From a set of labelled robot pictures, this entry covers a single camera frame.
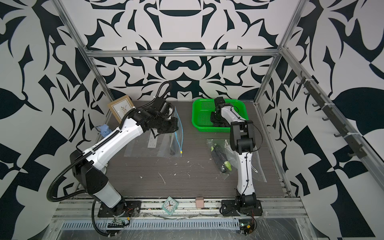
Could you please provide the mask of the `lifted clear zip-top bag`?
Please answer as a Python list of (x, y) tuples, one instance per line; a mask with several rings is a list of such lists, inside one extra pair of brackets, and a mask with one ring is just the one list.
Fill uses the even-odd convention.
[[(238, 170), (238, 153), (235, 151), (232, 151), (229, 143), (225, 139), (207, 139), (206, 141), (208, 150), (211, 153), (211, 146), (218, 145), (220, 146), (226, 153), (229, 162), (231, 163), (232, 166), (232, 171), (231, 172), (226, 172), (226, 173), (221, 173), (219, 171), (219, 175), (223, 180), (228, 178), (231, 174), (234, 174)], [(263, 169), (261, 167), (260, 163), (260, 156), (258, 152), (254, 152), (252, 155), (252, 163), (251, 163), (251, 169), (252, 169), (252, 178), (253, 180), (259, 181), (259, 182), (267, 182), (267, 179), (265, 177), (265, 174), (263, 172)]]

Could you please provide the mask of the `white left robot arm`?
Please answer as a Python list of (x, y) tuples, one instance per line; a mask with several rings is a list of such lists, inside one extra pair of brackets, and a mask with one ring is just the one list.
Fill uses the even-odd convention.
[(111, 134), (84, 150), (85, 159), (73, 167), (73, 174), (86, 193), (103, 203), (112, 215), (121, 216), (126, 207), (124, 198), (104, 173), (106, 165), (123, 147), (148, 130), (157, 130), (158, 135), (176, 132), (179, 128), (174, 114), (174, 107), (160, 111), (131, 109)]

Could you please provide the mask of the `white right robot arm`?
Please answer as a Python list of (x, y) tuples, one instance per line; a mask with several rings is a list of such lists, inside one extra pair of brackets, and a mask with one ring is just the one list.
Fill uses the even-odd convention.
[(222, 97), (214, 99), (215, 110), (211, 122), (215, 126), (230, 127), (230, 147), (238, 154), (238, 185), (235, 203), (241, 208), (254, 207), (257, 203), (252, 180), (252, 155), (256, 146), (255, 128), (236, 112), (235, 106)]

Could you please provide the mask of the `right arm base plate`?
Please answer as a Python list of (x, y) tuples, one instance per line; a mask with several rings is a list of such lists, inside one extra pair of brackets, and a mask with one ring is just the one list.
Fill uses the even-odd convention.
[(262, 216), (264, 211), (260, 200), (256, 200), (255, 205), (247, 207), (241, 207), (235, 200), (222, 200), (219, 208), (221, 215), (225, 217), (236, 217), (236, 216)]

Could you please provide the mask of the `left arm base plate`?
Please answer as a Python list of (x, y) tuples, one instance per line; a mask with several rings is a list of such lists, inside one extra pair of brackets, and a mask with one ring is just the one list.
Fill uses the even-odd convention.
[(105, 203), (101, 203), (99, 208), (99, 218), (123, 218), (137, 217), (141, 211), (141, 201), (120, 201), (115, 207), (109, 208)]

